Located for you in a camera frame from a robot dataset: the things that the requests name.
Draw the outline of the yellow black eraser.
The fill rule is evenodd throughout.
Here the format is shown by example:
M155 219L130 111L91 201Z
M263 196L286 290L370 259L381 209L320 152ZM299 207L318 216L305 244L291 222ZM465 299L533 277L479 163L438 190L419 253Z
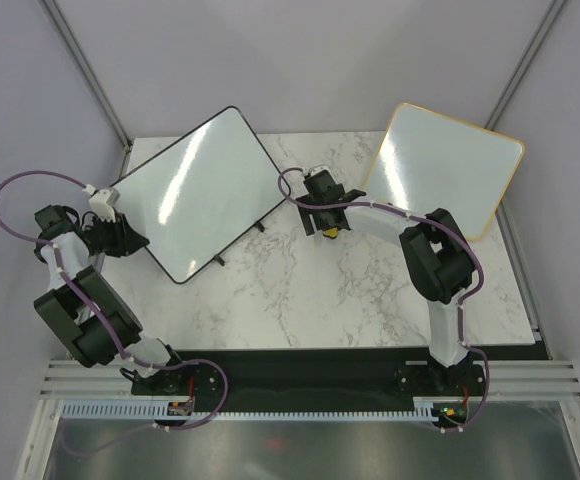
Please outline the yellow black eraser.
M336 239L339 235L339 230L336 227L322 231L322 235L329 239Z

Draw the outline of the black-framed whiteboard with writing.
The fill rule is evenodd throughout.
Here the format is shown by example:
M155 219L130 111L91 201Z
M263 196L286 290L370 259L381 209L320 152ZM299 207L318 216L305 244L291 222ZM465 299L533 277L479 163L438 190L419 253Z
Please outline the black-framed whiteboard with writing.
M241 110L228 106L112 186L147 252L182 285L283 203L279 175Z

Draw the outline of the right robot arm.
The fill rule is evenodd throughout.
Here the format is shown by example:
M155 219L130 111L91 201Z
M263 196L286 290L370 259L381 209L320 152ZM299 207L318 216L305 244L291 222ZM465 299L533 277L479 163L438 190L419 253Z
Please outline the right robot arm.
M410 283L427 302L430 333L429 386L450 394L461 386L460 366L469 356L463 304L474 291L473 274L483 271L454 217L443 208L418 216L346 190L325 167L303 174L306 194L287 200L297 206L305 233L334 239L342 230L373 235L401 249Z

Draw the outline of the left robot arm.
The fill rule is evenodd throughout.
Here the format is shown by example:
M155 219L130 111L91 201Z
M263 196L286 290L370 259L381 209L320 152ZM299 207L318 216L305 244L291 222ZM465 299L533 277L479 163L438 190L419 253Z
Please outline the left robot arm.
M35 213L35 221L41 242L35 255L47 265L50 282L34 309L68 353L86 368L120 357L139 367L122 370L129 380L168 394L183 391L189 371L180 357L143 333L137 316L95 266L99 256L127 257L149 240L119 212L113 222L93 218L83 226L73 208L49 205Z

